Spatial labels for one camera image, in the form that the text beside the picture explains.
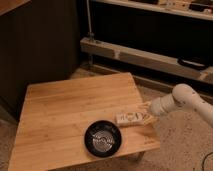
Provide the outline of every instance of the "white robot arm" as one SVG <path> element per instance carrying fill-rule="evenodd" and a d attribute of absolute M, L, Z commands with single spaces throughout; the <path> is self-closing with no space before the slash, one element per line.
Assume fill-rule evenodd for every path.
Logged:
<path fill-rule="evenodd" d="M 193 109 L 213 127 L 213 106 L 204 101 L 195 90 L 186 84 L 178 84 L 171 94 L 153 100 L 150 111 L 153 115 L 160 116 L 182 107 Z"/>

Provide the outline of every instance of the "wooden table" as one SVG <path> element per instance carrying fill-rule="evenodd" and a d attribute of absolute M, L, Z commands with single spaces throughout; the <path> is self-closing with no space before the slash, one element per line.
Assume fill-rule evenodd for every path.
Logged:
<path fill-rule="evenodd" d="M 101 160 L 89 154 L 84 133 L 97 120 L 140 111 L 142 99 L 129 73 L 30 85 L 9 171 L 46 171 Z M 121 128 L 112 157 L 159 148 L 152 125 Z"/>

